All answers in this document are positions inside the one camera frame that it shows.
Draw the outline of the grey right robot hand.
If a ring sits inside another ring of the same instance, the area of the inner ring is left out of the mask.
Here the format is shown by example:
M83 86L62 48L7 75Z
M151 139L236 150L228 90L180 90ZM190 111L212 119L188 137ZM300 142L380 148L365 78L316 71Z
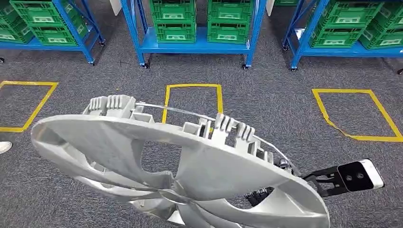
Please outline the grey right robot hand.
M280 158L280 159L268 158L268 162L272 163L276 167L284 169L285 171L291 173L294 176L301 176L301 172L300 172L299 168L297 166L295 166L294 164L291 164L291 161L289 161L285 158ZM263 189L244 194L244 198L248 200L248 202L251 204L252 207L254 207L254 206L257 206L258 204L260 204L274 190L275 190L275 188L273 188L273 187L265 187Z

